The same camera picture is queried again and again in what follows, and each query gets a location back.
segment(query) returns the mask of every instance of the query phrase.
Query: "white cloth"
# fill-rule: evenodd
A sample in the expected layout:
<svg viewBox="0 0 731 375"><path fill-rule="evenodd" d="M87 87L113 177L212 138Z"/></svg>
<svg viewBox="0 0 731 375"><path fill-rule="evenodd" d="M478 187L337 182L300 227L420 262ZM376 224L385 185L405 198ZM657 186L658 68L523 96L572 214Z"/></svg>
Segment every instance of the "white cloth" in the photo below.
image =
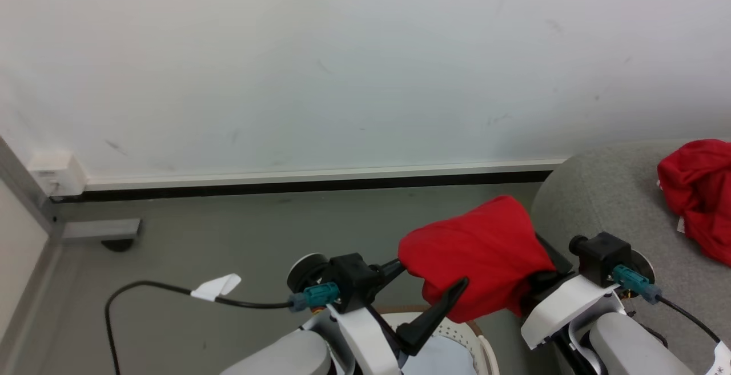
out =
<svg viewBox="0 0 731 375"><path fill-rule="evenodd" d="M472 354L444 336L432 336L401 369L404 375L476 375Z"/></svg>

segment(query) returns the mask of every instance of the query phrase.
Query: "teal connector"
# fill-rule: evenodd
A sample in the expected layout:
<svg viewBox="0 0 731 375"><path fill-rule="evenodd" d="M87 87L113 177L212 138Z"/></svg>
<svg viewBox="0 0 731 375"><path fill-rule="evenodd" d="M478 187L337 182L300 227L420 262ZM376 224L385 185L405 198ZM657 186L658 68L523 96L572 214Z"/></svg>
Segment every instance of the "teal connector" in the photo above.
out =
<svg viewBox="0 0 731 375"><path fill-rule="evenodd" d="M340 296L338 285L334 282L307 287L304 291L290 295L291 312L300 312L307 308L324 307L335 302Z"/></svg>
<svg viewBox="0 0 731 375"><path fill-rule="evenodd" d="M651 304L658 303L657 296L662 295L662 290L653 284L644 276L632 271L624 265L617 265L612 271L614 282L620 284L622 288L637 292L642 295L645 300Z"/></svg>

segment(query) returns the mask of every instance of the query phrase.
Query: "white electrical box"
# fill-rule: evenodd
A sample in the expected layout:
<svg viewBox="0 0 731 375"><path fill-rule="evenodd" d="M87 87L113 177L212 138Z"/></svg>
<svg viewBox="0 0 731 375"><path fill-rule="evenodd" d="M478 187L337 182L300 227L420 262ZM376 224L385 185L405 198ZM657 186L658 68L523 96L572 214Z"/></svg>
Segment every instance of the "white electrical box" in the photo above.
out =
<svg viewBox="0 0 731 375"><path fill-rule="evenodd" d="M28 171L48 196L81 195L86 187L86 173L71 153L36 154Z"/></svg>

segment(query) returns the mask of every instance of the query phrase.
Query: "red fabric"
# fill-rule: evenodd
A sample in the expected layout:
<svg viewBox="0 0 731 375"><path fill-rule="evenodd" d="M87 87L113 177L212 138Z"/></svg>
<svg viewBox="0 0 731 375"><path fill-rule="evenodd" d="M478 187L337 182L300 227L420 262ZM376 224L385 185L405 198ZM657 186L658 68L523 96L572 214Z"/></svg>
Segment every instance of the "red fabric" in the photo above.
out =
<svg viewBox="0 0 731 375"><path fill-rule="evenodd" d="M447 315L455 322L502 308L520 315L519 299L528 289L525 278L556 270L536 240L527 212L511 196L411 232L399 243L399 260L410 274L425 280L422 295L431 304L459 279L469 278Z"/></svg>
<svg viewBox="0 0 731 375"><path fill-rule="evenodd" d="M657 167L665 200L705 256L731 266L731 143L685 144Z"/></svg>

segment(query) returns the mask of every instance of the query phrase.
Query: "black baseboard strip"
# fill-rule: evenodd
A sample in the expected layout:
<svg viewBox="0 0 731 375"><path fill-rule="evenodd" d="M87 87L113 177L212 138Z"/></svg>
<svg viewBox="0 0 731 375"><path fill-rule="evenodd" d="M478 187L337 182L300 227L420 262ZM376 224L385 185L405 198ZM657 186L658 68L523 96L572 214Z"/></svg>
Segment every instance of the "black baseboard strip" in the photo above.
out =
<svg viewBox="0 0 731 375"><path fill-rule="evenodd" d="M404 188L414 186L478 185L496 183L535 183L546 180L551 171L494 172L491 174L433 175L428 177L333 180L332 182L262 183L225 186L187 186L180 188L142 188L114 191L86 191L81 195L57 196L55 203L99 203L100 201L156 200L188 196L249 195L337 191L348 189Z"/></svg>

